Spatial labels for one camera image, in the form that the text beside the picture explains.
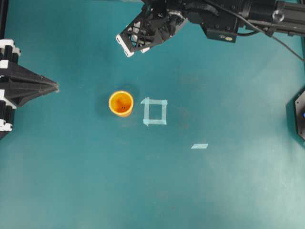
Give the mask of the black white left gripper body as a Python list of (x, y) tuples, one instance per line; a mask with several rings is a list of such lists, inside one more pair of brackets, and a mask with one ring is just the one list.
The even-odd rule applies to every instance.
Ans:
[[(12, 39), (0, 40), (0, 69), (6, 70), (9, 62), (18, 63), (20, 57), (20, 49), (15, 46)], [(7, 83), (9, 77), (0, 74), (0, 138), (3, 139), (9, 132), (12, 131), (14, 126), (14, 118), (16, 105), (10, 102), (5, 93), (8, 92)]]

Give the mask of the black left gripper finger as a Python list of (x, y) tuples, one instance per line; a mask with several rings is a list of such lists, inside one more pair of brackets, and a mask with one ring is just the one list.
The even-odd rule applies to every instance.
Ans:
[(17, 107), (22, 107), (30, 100), (58, 92), (58, 86), (54, 85), (27, 85), (21, 88), (10, 88), (6, 91), (6, 99)]
[(19, 82), (50, 85), (55, 88), (55, 90), (59, 89), (59, 85), (56, 82), (10, 61), (7, 62), (6, 75), (12, 80)]

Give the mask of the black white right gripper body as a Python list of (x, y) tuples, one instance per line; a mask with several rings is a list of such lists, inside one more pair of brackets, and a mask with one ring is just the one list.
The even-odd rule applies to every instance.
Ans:
[(142, 6), (144, 40), (163, 43), (175, 36), (187, 23), (183, 13), (167, 8), (166, 0), (144, 0)]

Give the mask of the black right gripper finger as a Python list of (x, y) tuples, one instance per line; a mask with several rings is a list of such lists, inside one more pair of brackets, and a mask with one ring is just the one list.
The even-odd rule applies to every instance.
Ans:
[(134, 55), (133, 51), (133, 35), (147, 35), (151, 36), (151, 31), (147, 28), (145, 24), (143, 13), (140, 13), (131, 23), (129, 23), (125, 29), (118, 35), (116, 35), (116, 41), (123, 48), (124, 54), (127, 57)]
[(154, 36), (147, 35), (133, 35), (133, 51), (146, 52), (147, 49), (150, 49), (153, 46), (164, 43), (164, 39), (156, 34)]

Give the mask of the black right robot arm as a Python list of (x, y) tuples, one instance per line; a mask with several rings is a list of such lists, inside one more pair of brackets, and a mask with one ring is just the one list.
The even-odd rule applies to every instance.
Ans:
[(257, 33), (305, 35), (305, 5), (283, 0), (145, 0), (139, 15), (116, 36), (127, 57), (172, 38), (187, 23), (206, 37), (235, 43)]

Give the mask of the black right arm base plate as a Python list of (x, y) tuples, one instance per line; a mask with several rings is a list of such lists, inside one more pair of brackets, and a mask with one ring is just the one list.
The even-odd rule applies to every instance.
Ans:
[(305, 88), (301, 88), (286, 104), (286, 120), (290, 136), (305, 143)]

